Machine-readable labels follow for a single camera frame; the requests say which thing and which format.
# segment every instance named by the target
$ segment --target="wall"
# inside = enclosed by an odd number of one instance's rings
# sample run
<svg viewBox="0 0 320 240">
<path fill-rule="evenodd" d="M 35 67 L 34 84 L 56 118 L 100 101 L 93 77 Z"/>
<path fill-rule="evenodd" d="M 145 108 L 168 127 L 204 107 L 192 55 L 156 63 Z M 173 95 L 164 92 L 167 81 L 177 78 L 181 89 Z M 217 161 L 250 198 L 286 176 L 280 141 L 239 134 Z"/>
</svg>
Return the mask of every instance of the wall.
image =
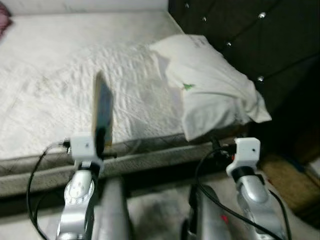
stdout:
<svg viewBox="0 0 320 240">
<path fill-rule="evenodd" d="M 168 0 L 1 0 L 16 15 L 168 9 Z"/>
</svg>

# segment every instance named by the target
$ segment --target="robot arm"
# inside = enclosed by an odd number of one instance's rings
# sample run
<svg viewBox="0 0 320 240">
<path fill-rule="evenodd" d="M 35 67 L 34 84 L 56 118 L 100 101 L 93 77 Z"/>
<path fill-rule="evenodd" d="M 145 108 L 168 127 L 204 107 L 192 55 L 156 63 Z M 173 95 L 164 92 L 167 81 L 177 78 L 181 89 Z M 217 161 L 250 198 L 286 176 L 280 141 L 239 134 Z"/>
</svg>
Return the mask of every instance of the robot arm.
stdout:
<svg viewBox="0 0 320 240">
<path fill-rule="evenodd" d="M 92 136 L 73 137 L 70 143 L 76 172 L 64 190 L 65 205 L 56 240 L 90 240 L 103 160 L 97 156 Z"/>
<path fill-rule="evenodd" d="M 281 239 L 285 233 L 272 206 L 272 196 L 263 178 L 256 175 L 260 156 L 260 141 L 253 137 L 237 138 L 234 161 L 226 168 L 236 183 L 237 202 L 252 222 L 270 230 Z M 273 240 L 270 235 L 248 225 L 250 240 Z"/>
</svg>

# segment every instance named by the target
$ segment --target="black headboard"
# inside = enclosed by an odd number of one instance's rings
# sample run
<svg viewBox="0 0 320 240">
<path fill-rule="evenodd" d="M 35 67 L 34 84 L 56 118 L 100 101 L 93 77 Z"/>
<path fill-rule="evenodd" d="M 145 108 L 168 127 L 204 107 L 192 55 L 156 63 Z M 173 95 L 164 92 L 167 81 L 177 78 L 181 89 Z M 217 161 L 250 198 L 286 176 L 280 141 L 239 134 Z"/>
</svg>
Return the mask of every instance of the black headboard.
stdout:
<svg viewBox="0 0 320 240">
<path fill-rule="evenodd" d="M 169 0 L 169 12 L 186 34 L 206 36 L 254 82 L 273 117 L 264 129 L 283 128 L 288 136 L 296 122 L 315 118 L 319 0 Z"/>
</svg>

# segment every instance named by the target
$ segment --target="red light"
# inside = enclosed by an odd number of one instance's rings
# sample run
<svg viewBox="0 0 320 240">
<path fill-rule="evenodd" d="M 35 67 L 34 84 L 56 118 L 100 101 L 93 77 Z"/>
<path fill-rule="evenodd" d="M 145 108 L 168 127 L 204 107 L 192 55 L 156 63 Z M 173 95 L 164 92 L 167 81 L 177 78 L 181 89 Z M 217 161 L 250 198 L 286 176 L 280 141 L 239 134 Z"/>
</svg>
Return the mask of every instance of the red light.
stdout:
<svg viewBox="0 0 320 240">
<path fill-rule="evenodd" d="M 221 219 L 225 222 L 225 224 L 229 223 L 229 219 L 226 215 L 221 215 Z"/>
</svg>

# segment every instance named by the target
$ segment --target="white pillow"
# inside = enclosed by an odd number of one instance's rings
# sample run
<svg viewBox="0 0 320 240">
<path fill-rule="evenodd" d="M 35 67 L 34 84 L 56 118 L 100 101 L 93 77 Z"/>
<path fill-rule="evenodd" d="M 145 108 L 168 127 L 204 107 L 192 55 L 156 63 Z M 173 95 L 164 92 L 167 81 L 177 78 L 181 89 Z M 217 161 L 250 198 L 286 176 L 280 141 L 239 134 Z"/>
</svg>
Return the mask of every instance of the white pillow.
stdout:
<svg viewBox="0 0 320 240">
<path fill-rule="evenodd" d="M 183 89 L 182 126 L 188 141 L 212 129 L 270 121 L 262 96 L 247 76 L 237 71 L 204 36 L 174 35 L 150 46 L 169 60 L 161 76 Z"/>
</svg>

